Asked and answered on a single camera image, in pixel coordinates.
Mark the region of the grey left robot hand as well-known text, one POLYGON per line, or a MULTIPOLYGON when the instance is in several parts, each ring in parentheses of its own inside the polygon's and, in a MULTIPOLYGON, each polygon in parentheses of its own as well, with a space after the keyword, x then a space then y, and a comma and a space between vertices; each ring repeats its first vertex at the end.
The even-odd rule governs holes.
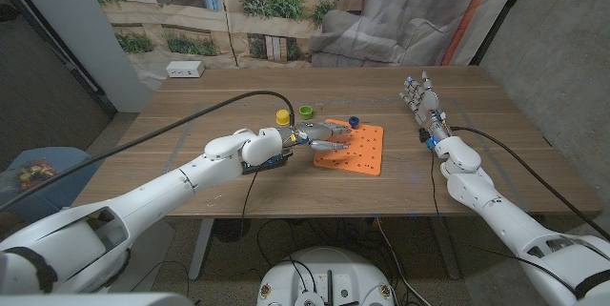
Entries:
POLYGON ((332 122, 300 124, 279 128, 282 147, 289 148, 296 145, 309 145, 318 152, 339 151, 349 148, 348 144, 331 142, 330 138, 340 134, 350 133, 351 129, 345 125, 332 122))

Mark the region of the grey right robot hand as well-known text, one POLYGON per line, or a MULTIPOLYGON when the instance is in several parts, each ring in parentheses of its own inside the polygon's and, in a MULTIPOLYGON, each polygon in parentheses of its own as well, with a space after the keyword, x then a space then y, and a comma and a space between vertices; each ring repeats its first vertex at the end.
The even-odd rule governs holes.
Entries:
POLYGON ((399 96, 413 112, 420 126, 418 131, 421 142, 429 142, 431 146, 435 146, 451 135, 445 122, 446 115, 439 105, 426 71, 421 74, 421 82, 409 76, 404 81, 404 91, 399 96))

